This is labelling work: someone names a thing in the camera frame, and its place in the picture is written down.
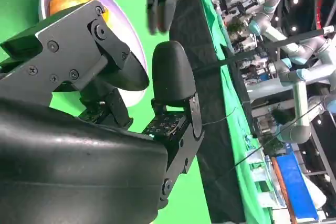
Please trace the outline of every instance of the green tablecloth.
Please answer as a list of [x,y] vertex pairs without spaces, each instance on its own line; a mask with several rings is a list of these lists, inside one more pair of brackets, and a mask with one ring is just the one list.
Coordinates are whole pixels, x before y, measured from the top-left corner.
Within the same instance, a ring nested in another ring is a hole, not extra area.
[[[168,35],[150,36],[146,28],[145,0],[116,0],[127,14],[129,20],[136,29],[143,45],[149,65],[149,76],[151,79],[151,59],[155,46],[169,39]],[[209,29],[212,32],[213,41],[219,59],[224,59],[224,55],[219,44],[225,43],[225,39],[220,31],[216,13],[211,2],[203,0],[204,10],[207,17]],[[2,7],[0,20],[2,28],[0,30],[0,41],[17,34],[18,32],[32,26],[38,22],[38,0],[0,0]],[[7,55],[0,49],[0,60]],[[236,162],[244,157],[246,150],[245,136],[249,134],[249,128],[240,106],[238,96],[234,90],[227,67],[222,67],[222,83],[224,98],[226,101],[226,113],[229,115],[233,109],[235,112],[228,118],[229,129],[232,137],[232,145]],[[140,132],[153,118],[150,100],[153,98],[153,87],[149,86],[142,101],[129,108],[131,117],[134,117],[134,124],[130,128],[132,131]],[[54,93],[51,107],[63,110],[72,115],[78,115],[84,107],[79,102],[79,94]],[[206,200],[203,192],[201,176],[199,174],[198,163],[195,160],[187,175],[181,175],[170,196],[169,205],[159,212],[156,224],[168,223],[210,223],[207,211]],[[270,223],[269,215],[261,209],[257,202],[258,188],[254,184],[249,166],[242,163],[237,167],[241,194],[243,197],[244,210],[247,223]]]
[[[218,22],[211,0],[202,0],[204,12],[207,18],[208,27],[212,34],[213,43],[219,60],[225,59],[220,45],[226,45],[225,37]],[[222,85],[225,100],[225,111],[228,116],[227,121],[234,151],[235,163],[245,157],[248,150],[246,137],[251,135],[243,108],[240,104],[238,95],[234,89],[227,66],[221,67]],[[254,147],[259,147],[257,139],[251,141]],[[256,184],[251,176],[250,166],[242,162],[236,167],[241,197],[244,205],[246,222],[248,224],[268,224],[271,218],[268,209],[263,209],[258,201],[260,186]]]
[[[145,0],[115,0],[132,22],[143,45],[149,66],[151,80],[152,54],[155,46],[169,40],[168,35],[151,36],[146,26]],[[38,22],[38,0],[0,0],[0,41],[17,34],[20,31]],[[0,49],[0,60],[7,54]],[[151,108],[153,87],[150,85],[142,101],[129,108],[130,116],[134,123],[130,130],[141,132],[153,119],[154,113]],[[72,115],[78,115],[84,107],[79,102],[79,94],[54,93],[51,107],[63,110]],[[210,218],[203,192],[201,176],[199,174],[197,160],[194,160],[187,175],[181,175],[169,198],[169,205],[159,211],[155,224],[169,223],[201,223],[209,224]]]

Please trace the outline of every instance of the bowl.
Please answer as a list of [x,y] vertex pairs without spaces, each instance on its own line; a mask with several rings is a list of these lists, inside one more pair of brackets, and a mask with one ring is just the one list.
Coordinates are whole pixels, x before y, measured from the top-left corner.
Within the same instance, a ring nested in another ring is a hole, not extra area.
[[[43,20],[49,16],[49,3],[51,0],[39,0],[39,19]],[[126,14],[114,0],[99,0],[103,6],[109,10],[110,21],[109,26],[114,34],[124,43],[126,43],[135,54],[142,67],[148,73],[147,61],[143,51],[141,42],[137,32],[133,28]],[[127,107],[138,104],[144,96],[145,90],[142,91],[126,91],[119,89],[120,94]]]

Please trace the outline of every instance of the green backdrop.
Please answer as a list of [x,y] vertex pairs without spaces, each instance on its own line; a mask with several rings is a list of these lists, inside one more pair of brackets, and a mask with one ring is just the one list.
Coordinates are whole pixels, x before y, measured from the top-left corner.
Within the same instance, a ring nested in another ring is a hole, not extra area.
[[[168,35],[151,36],[146,28],[145,0],[115,0],[132,22],[141,40],[149,66],[151,79],[151,61],[155,46],[169,39]],[[38,22],[38,0],[0,0],[0,41],[17,34]],[[0,49],[0,60],[7,54]],[[130,130],[141,132],[153,118],[150,100],[153,87],[150,85],[142,101],[129,108],[134,123]],[[79,103],[79,95],[73,93],[54,93],[51,107],[78,115],[84,109]],[[206,200],[197,160],[194,160],[187,175],[181,175],[169,198],[169,205],[159,211],[155,224],[210,223]]]

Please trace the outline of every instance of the black robotic arm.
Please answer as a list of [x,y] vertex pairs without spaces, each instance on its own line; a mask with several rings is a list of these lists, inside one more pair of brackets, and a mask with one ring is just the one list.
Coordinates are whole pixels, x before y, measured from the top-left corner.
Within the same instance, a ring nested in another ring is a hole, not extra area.
[[[190,168],[204,131],[182,46],[156,47],[155,117],[142,134],[128,132],[116,87],[142,90],[149,81],[102,12],[90,1],[2,44],[10,55],[0,79],[3,223],[148,224]],[[88,107],[78,118],[48,108],[53,91],[69,88]]]

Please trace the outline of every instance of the screw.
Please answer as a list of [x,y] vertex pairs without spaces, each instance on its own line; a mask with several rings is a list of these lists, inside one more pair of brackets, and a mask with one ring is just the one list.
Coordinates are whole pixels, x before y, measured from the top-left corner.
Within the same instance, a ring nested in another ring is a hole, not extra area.
[[173,182],[170,179],[166,179],[164,184],[163,184],[163,190],[162,193],[163,195],[168,195],[169,192],[172,190],[172,184]]
[[100,16],[103,13],[103,10],[101,9],[100,6],[96,6],[96,13],[98,14],[98,16]]
[[98,37],[100,40],[105,40],[106,39],[106,33],[104,28],[101,25],[97,25],[94,29],[95,35]]
[[124,52],[121,53],[121,59],[126,60],[126,54]]
[[55,74],[52,74],[52,75],[50,76],[50,81],[51,81],[52,83],[56,83],[56,82],[58,82],[58,76],[55,75]]
[[35,66],[29,66],[29,71],[28,72],[31,76],[34,76],[34,75],[37,74],[37,68]]
[[70,71],[70,78],[72,80],[77,80],[79,77],[79,73],[77,72],[77,70],[73,69]]
[[47,44],[47,46],[48,46],[48,49],[51,52],[57,52],[58,48],[59,48],[58,44],[55,41],[53,41],[53,40],[49,41],[48,44]]

